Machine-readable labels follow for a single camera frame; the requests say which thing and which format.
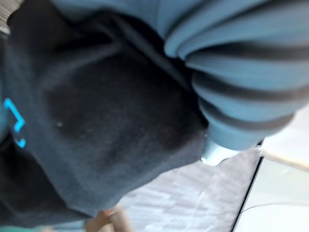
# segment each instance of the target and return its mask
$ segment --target clothing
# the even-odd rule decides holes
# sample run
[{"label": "clothing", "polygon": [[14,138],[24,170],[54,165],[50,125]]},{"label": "clothing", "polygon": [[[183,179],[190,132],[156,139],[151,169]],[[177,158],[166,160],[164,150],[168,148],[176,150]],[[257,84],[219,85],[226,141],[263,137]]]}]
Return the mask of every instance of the clothing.
[{"label": "clothing", "polygon": [[199,160],[208,125],[192,71],[148,26],[109,11],[70,23],[47,0],[26,0],[8,24],[0,226],[94,217]]},{"label": "clothing", "polygon": [[242,150],[282,129],[309,99],[307,0],[52,0],[71,21],[109,8],[165,41],[196,70],[209,138]]}]

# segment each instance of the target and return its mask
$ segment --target white wall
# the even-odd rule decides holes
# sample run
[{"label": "white wall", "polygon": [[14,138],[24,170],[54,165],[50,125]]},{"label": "white wall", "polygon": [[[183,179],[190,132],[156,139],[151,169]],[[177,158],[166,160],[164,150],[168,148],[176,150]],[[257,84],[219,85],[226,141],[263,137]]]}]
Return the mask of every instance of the white wall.
[{"label": "white wall", "polygon": [[309,106],[299,111],[285,129],[267,137],[262,148],[285,160],[309,167]]}]

